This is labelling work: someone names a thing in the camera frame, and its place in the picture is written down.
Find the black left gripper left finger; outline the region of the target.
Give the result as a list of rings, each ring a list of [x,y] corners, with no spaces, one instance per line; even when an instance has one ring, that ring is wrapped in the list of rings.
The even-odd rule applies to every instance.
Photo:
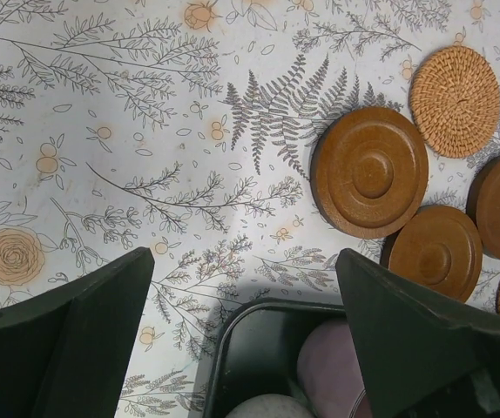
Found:
[[[113,417],[153,268],[139,247],[0,309],[0,417]]]

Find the large brown wooden coaster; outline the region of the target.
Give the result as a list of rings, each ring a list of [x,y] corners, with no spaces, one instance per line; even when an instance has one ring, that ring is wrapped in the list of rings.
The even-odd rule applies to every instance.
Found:
[[[314,149],[310,184],[320,214],[360,239],[385,238],[416,213],[429,162],[420,132],[401,113],[370,106],[338,118]]]

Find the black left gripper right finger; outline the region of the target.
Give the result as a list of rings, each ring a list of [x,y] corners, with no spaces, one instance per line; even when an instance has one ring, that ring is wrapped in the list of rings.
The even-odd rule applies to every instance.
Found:
[[[352,249],[336,273],[375,417],[500,417],[500,316]]]

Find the small brown wooden coaster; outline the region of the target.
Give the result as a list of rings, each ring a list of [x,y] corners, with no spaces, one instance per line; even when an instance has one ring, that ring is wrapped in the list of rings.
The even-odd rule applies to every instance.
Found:
[[[388,237],[381,264],[391,272],[451,299],[472,295],[483,263],[475,223],[452,206],[424,206]]]

